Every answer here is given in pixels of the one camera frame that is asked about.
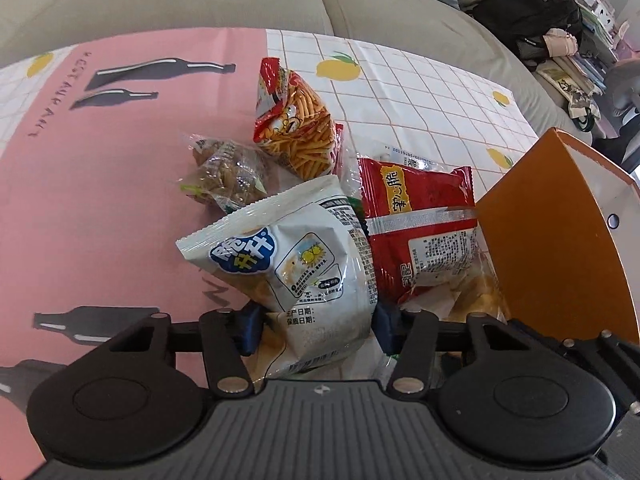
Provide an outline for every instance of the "blue logo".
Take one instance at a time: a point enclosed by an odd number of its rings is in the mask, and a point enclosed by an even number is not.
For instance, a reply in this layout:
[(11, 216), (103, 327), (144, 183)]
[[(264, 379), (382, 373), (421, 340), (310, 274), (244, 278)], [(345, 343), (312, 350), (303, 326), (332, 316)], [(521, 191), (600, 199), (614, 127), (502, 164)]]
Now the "blue logo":
[(209, 256), (225, 272), (253, 274), (269, 269), (275, 251), (276, 242), (265, 227), (247, 238), (227, 238)]

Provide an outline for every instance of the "metal screw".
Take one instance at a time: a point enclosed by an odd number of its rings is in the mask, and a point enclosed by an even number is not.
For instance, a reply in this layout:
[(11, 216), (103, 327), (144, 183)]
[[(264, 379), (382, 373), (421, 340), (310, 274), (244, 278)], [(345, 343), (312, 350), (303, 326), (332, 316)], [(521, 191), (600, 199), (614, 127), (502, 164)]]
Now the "metal screw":
[(416, 377), (400, 377), (393, 386), (401, 394), (416, 394), (424, 390), (424, 383)]
[(249, 383), (242, 377), (225, 377), (218, 381), (218, 389), (228, 394), (239, 394), (249, 387)]

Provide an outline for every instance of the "white snack bag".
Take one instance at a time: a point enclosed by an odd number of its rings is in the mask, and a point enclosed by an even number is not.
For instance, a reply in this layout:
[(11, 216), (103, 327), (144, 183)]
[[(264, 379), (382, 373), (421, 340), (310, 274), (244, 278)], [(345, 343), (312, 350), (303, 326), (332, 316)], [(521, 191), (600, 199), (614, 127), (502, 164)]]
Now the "white snack bag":
[(369, 335), (378, 292), (369, 243), (338, 178), (255, 202), (176, 242), (182, 255), (271, 310), (254, 381), (326, 364)]

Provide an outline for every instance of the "yellow label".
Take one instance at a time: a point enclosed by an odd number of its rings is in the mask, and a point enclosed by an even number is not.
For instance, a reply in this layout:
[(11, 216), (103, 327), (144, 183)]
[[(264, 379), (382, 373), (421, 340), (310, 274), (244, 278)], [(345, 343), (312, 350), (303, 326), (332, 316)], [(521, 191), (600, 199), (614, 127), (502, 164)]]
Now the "yellow label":
[(385, 183), (386, 201), (389, 204), (389, 213), (406, 213), (411, 211), (409, 195), (404, 184), (404, 170), (400, 166), (384, 166), (380, 168), (382, 182)]

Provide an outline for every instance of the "table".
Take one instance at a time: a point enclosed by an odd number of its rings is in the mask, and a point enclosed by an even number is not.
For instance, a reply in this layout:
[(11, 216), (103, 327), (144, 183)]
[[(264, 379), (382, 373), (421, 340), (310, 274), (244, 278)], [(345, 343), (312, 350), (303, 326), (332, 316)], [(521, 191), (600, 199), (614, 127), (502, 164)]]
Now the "table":
[[(244, 303), (177, 251), (174, 240), (215, 218), (176, 180), (193, 169), (189, 134), (251, 142), (264, 56), (300, 73), (355, 149), (377, 139), (449, 168), (470, 165), (477, 200), (537, 139), (500, 85), (396, 49), (299, 32), (145, 32), (9, 66), (0, 70), (0, 367), (68, 364), (100, 341), (34, 330), (36, 312), (152, 306), (180, 322)], [(199, 356), (179, 356), (178, 368), (204, 381)], [(0, 396), (8, 388), (0, 380)], [(12, 457), (0, 477), (24, 478), (42, 457), (7, 399), (0, 420), (0, 455)]]

